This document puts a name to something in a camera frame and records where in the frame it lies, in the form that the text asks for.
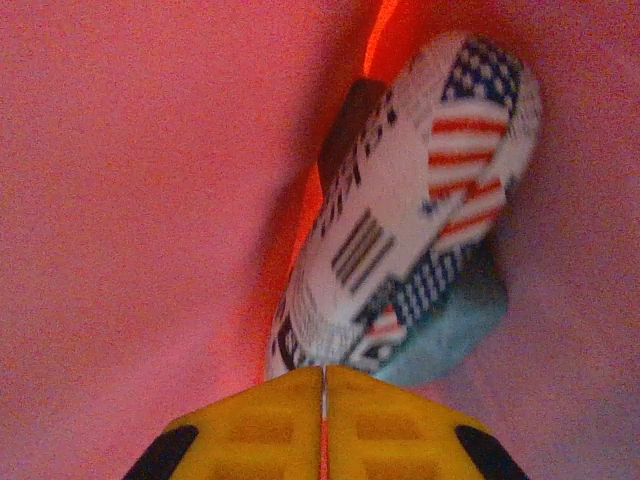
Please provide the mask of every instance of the american flag pattern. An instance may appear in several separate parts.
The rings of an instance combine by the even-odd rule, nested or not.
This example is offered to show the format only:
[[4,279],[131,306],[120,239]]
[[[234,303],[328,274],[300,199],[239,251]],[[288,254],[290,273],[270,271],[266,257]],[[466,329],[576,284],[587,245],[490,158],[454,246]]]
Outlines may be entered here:
[[[427,159],[429,202],[422,210],[429,214],[458,192],[464,202],[406,281],[396,285],[390,304],[369,322],[348,356],[351,366],[375,372],[391,358],[407,329],[425,317],[457,279],[505,204],[499,176],[483,174],[509,129],[521,70],[517,60],[485,40],[464,42],[434,109]],[[380,319],[388,322],[384,329],[376,328]]]
[[383,362],[389,360],[394,349],[404,342],[407,330],[407,325],[399,321],[393,305],[387,304],[349,355],[348,364],[368,372],[378,370]]
[[522,65],[486,40],[471,38],[460,50],[434,112],[429,141],[432,203],[464,192],[437,251],[480,240],[504,205],[498,176],[482,179],[509,127],[518,100]]
[[349,365],[375,372],[388,361],[409,329],[458,278],[475,247],[457,245],[441,254],[429,250],[417,262],[409,280],[394,287],[390,302],[368,322],[365,335],[348,356]]

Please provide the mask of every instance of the black corner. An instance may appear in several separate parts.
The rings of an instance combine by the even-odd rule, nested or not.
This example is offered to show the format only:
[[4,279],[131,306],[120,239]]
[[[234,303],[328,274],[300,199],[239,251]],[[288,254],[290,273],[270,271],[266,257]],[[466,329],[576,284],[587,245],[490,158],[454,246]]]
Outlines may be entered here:
[[123,480],[169,480],[197,436],[198,429],[193,425],[163,433],[149,445]]
[[458,425],[456,436],[486,480],[529,480],[495,437],[469,425]]

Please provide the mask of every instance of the blue star pattern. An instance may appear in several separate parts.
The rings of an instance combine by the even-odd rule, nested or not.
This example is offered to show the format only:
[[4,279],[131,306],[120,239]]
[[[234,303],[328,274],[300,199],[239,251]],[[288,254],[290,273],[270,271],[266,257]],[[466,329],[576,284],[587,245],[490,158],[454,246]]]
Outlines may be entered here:
[[474,249],[475,245],[464,245],[440,254],[428,251],[392,296],[398,322],[411,326],[426,315],[432,304],[458,278]]
[[442,93],[442,102],[486,99],[514,112],[522,64],[487,40],[469,38],[456,58]]

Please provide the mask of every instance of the striped pattern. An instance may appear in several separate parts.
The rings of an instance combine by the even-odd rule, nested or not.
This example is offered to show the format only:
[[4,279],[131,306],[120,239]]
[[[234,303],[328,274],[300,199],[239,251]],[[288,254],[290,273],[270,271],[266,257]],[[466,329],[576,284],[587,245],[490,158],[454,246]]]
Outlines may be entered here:
[[505,203],[505,190],[499,178],[482,185],[473,182],[464,204],[449,218],[432,250],[444,252],[456,245],[477,243],[487,234]]
[[340,284],[348,287],[351,294],[356,293],[395,246],[395,241],[373,218],[371,210],[365,210],[331,260]]
[[490,102],[447,102],[435,112],[428,147],[432,202],[473,185],[491,162],[508,122],[508,111]]
[[398,321],[395,309],[388,304],[349,355],[354,368],[375,372],[387,361],[395,348],[404,342],[407,326]]

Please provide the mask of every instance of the pink fabric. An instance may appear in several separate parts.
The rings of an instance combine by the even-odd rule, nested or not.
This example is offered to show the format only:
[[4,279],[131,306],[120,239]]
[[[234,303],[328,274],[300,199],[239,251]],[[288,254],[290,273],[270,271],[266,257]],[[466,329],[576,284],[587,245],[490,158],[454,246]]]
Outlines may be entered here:
[[[117,478],[258,381],[304,172],[377,9],[143,3],[1,7],[3,478]],[[592,3],[477,7],[542,80],[546,125],[502,228],[508,318],[422,391],[534,478],[632,478],[638,456],[640,25]]]

